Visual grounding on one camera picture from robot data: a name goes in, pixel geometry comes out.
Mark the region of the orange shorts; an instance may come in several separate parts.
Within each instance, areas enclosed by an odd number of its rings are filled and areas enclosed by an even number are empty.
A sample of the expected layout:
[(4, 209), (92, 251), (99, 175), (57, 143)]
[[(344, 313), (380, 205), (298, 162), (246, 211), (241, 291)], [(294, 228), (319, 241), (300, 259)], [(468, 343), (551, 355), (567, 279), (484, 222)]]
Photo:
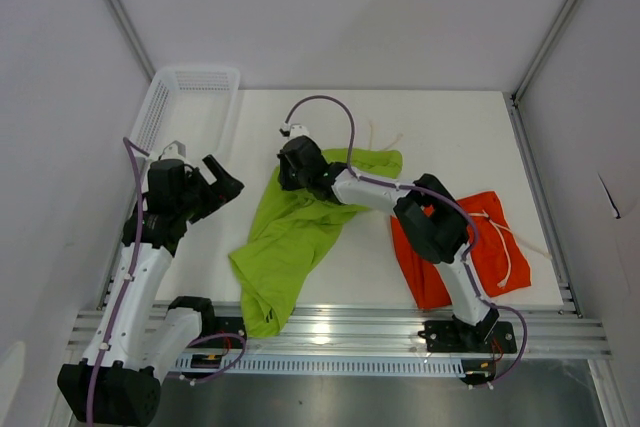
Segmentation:
[[(471, 261), (486, 294), (494, 298), (529, 287), (530, 265), (508, 226), (497, 194), (485, 191), (460, 198), (458, 203), (474, 218), (479, 231)], [(417, 307), (449, 306), (450, 296), (435, 266), (414, 252), (396, 218), (392, 217), (390, 224), (395, 256)]]

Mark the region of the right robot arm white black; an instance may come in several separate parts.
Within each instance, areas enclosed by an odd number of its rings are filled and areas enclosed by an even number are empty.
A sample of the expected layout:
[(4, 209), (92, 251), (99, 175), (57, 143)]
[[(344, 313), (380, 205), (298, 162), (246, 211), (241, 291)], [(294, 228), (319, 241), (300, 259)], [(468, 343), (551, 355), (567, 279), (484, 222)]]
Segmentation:
[(329, 162), (307, 135), (289, 134), (278, 159), (284, 190), (305, 189), (320, 201), (394, 217), (413, 251), (439, 273), (452, 303), (458, 342), (475, 351), (491, 341), (499, 314), (470, 263), (479, 232), (437, 177), (424, 174), (403, 183)]

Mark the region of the lime green shorts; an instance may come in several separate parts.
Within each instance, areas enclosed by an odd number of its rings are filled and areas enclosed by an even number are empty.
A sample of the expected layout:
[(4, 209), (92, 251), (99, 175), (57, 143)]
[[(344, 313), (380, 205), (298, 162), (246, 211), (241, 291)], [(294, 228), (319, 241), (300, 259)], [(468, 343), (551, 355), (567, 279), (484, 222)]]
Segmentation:
[(274, 167), (246, 243), (229, 253), (240, 286), (245, 332), (252, 338), (280, 334), (311, 272), (335, 247), (344, 227), (372, 210), (321, 201), (305, 189), (286, 191)]

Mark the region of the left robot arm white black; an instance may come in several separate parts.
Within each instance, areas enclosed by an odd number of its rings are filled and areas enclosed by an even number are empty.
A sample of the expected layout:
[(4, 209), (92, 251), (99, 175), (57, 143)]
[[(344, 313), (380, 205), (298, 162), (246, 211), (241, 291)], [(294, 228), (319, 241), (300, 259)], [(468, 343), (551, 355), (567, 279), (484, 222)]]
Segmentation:
[(246, 337), (223, 331), (210, 299), (178, 296), (159, 328), (146, 332), (156, 294), (190, 225), (239, 196), (243, 183), (211, 155), (200, 166), (178, 156), (136, 170), (136, 202), (123, 226), (120, 260), (99, 326), (77, 363), (62, 365), (58, 388), (88, 426), (147, 426), (164, 380), (190, 347), (216, 342), (244, 351)]

